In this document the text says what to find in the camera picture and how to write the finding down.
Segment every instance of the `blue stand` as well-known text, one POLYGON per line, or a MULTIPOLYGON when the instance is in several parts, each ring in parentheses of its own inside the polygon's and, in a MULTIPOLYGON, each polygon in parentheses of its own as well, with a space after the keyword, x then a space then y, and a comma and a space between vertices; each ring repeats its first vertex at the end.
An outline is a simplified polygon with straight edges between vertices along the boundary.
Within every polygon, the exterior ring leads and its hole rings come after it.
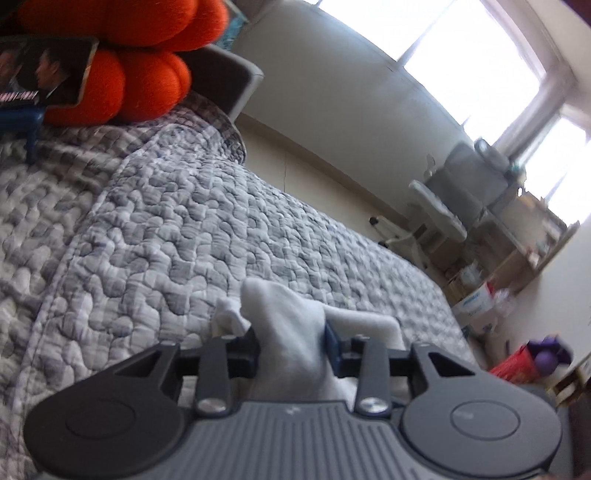
POLYGON ((35 144, 43 123, 45 108, 26 106, 0 110, 0 133, 17 132, 27 136, 27 164, 35 163, 35 144))

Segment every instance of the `man in photo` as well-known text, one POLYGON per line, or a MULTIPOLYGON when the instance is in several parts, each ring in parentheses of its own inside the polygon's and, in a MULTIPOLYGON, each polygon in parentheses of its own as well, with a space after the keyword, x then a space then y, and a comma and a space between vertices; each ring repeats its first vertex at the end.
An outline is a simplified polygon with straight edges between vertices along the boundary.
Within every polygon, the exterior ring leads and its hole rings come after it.
POLYGON ((72 72, 67 66, 67 52, 57 48, 46 48, 39 58, 35 70, 37 86, 43 91, 46 105, 75 105, 78 89, 69 85, 72 72))
POLYGON ((22 45, 0 44, 0 93, 17 93, 25 90, 17 82, 22 68, 22 45))

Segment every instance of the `orange plush toy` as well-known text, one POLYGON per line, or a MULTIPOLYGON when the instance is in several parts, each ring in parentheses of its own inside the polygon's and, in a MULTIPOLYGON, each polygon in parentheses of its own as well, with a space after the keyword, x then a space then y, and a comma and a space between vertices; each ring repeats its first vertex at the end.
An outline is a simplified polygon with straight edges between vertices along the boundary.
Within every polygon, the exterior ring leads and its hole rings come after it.
POLYGON ((29 33, 103 41, 81 103, 47 110, 46 123, 62 127, 164 115, 191 86, 172 52, 211 43, 228 23, 223 0, 28 0, 17 14, 29 33))

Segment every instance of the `purple ball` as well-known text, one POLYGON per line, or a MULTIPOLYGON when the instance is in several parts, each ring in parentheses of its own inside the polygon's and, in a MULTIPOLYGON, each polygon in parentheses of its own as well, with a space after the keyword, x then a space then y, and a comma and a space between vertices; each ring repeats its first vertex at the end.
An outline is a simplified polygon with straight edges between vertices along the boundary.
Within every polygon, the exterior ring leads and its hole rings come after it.
POLYGON ((542 377, 546 377, 556 370, 558 366, 558 358, 555 354, 549 351, 541 351, 534 358, 535 367, 542 377))

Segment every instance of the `orange pillow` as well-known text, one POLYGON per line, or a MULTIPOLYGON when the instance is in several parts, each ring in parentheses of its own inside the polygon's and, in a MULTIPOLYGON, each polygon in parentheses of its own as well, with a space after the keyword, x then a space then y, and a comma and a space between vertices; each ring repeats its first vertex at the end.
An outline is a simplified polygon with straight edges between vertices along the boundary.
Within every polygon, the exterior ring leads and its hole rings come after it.
POLYGON ((172 65, 170 57, 146 51, 123 50, 119 61, 125 71, 125 96, 118 118, 143 122, 169 112, 186 95, 190 73, 172 65))
POLYGON ((149 47, 182 32, 196 12, 197 0, 111 0, 105 37, 117 45, 149 47))
POLYGON ((182 32, 156 48, 168 51, 197 50, 217 40, 228 24, 228 9, 222 0, 199 0, 197 14, 182 32))
POLYGON ((80 104, 73 108, 48 108, 45 122, 56 127, 104 124, 121 110, 124 91, 125 72, 117 55, 97 50, 80 104))

